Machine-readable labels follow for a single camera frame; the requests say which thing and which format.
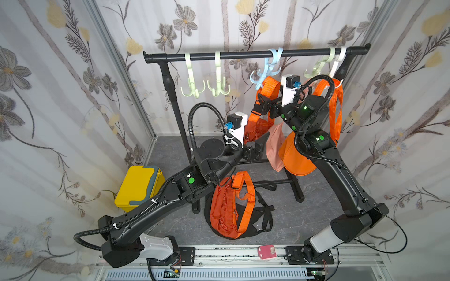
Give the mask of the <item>dark orange waist bag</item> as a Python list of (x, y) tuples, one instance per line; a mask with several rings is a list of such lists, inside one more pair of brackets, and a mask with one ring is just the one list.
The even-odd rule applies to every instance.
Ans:
[(267, 120), (263, 118), (263, 106), (259, 100), (259, 97), (269, 99), (270, 101), (278, 98), (280, 94), (281, 83), (272, 78), (267, 77), (262, 87), (257, 90), (254, 107), (248, 118), (248, 124), (244, 130), (244, 143), (255, 142), (262, 137), (268, 130), (274, 125), (274, 120), (268, 117)]

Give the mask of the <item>pink crescent bag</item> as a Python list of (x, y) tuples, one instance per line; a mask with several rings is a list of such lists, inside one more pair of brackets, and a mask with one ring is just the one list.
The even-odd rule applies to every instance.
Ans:
[(282, 159), (279, 156), (279, 151), (285, 141), (285, 136), (282, 132), (282, 123), (272, 126), (269, 130), (269, 137), (266, 142), (266, 156), (271, 167), (280, 172), (284, 168)]

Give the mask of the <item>bright orange crescent bag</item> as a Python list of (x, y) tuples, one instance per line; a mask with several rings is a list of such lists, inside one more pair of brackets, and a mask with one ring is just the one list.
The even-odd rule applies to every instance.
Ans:
[[(337, 144), (342, 129), (342, 105), (343, 105), (343, 88), (342, 81), (334, 78), (335, 91), (330, 99), (329, 105), (329, 130), (334, 143)], [(294, 145), (295, 133), (289, 134), (279, 150), (279, 157), (283, 161), (285, 168), (292, 174), (297, 176), (306, 176), (312, 173), (316, 166), (311, 160), (302, 156)]]

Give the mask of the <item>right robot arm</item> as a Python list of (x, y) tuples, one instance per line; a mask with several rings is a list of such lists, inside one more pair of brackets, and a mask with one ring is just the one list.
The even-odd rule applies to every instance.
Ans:
[(342, 206), (341, 216), (304, 241), (301, 257), (310, 264), (328, 256), (332, 248), (369, 231), (389, 213), (384, 203), (375, 202), (365, 192), (342, 160), (330, 133), (321, 128), (336, 89), (333, 78), (318, 75), (296, 90), (293, 101), (287, 105), (282, 105), (280, 97), (257, 95), (257, 112), (270, 118), (281, 117), (289, 125), (296, 151), (323, 174)]

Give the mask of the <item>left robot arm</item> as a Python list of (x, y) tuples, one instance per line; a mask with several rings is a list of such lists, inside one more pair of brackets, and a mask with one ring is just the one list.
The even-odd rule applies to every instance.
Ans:
[[(193, 117), (200, 108), (213, 111), (222, 122), (223, 139), (208, 139), (196, 144)], [(100, 251), (103, 259), (113, 268), (120, 268), (150, 250), (144, 233), (150, 226), (188, 203), (214, 192), (220, 184), (232, 181), (232, 173), (242, 159), (247, 159), (248, 147), (244, 144), (248, 115), (237, 112), (226, 118), (209, 103), (198, 103), (188, 115), (188, 129), (193, 149), (191, 164), (169, 177), (156, 195), (119, 217), (103, 216), (98, 229), (74, 235), (78, 244)]]

